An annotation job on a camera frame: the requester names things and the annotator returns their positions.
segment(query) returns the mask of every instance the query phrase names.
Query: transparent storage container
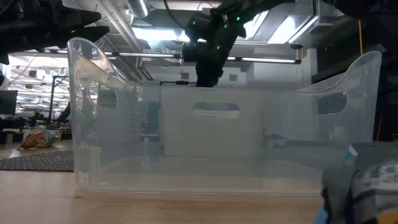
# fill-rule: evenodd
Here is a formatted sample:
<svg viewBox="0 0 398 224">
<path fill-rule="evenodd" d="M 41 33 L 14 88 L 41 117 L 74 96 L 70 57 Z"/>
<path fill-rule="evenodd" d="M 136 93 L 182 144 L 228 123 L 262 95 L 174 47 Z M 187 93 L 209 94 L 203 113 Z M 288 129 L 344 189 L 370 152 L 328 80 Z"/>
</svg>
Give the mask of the transparent storage container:
<svg viewBox="0 0 398 224">
<path fill-rule="evenodd" d="M 370 142 L 381 54 L 299 91 L 129 82 L 68 43 L 75 175 L 98 191 L 319 194 L 322 170 Z"/>
</svg>

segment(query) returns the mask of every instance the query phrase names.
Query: person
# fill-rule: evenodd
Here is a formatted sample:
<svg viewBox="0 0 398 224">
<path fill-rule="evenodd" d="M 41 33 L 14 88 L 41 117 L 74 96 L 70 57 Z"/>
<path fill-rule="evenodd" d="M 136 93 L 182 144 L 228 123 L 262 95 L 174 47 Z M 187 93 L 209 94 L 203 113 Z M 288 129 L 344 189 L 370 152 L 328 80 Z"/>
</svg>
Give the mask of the person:
<svg viewBox="0 0 398 224">
<path fill-rule="evenodd" d="M 70 101 L 68 102 L 68 106 L 62 111 L 61 115 L 58 117 L 56 122 L 58 123 L 65 123 L 67 122 L 67 118 L 70 115 Z"/>
</svg>

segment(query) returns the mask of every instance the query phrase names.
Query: computer monitor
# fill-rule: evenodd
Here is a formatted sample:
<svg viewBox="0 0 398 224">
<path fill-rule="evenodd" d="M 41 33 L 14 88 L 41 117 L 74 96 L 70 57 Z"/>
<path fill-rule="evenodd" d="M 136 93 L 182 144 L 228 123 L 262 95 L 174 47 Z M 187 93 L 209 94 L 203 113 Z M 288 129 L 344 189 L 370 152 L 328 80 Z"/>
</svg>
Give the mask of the computer monitor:
<svg viewBox="0 0 398 224">
<path fill-rule="evenodd" d="M 0 90 L 0 114 L 15 115 L 17 96 L 17 90 Z"/>
</svg>

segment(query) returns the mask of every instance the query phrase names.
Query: gray fabric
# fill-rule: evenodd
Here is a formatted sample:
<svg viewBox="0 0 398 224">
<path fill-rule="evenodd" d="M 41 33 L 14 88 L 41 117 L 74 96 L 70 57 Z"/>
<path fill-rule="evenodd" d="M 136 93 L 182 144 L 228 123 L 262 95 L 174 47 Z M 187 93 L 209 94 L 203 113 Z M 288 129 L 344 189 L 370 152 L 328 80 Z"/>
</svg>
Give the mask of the gray fabric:
<svg viewBox="0 0 398 224">
<path fill-rule="evenodd" d="M 358 153 L 356 157 L 347 157 L 323 171 L 322 184 L 328 192 L 331 224 L 345 223 L 346 199 L 355 173 L 398 159 L 397 143 L 354 144 L 353 147 Z"/>
<path fill-rule="evenodd" d="M 73 171 L 73 151 L 1 159 L 0 170 Z"/>
</svg>

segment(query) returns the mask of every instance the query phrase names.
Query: table surface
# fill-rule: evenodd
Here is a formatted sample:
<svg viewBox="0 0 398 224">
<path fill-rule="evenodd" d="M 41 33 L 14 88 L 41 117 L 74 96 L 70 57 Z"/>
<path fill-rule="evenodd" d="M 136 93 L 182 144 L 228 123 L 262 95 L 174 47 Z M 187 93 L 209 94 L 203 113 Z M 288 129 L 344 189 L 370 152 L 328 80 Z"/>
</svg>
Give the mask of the table surface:
<svg viewBox="0 0 398 224">
<path fill-rule="evenodd" d="M 70 149 L 17 151 L 0 146 L 0 157 Z M 313 223 L 316 195 L 190 195 L 89 192 L 72 172 L 0 171 L 1 223 Z"/>
</svg>

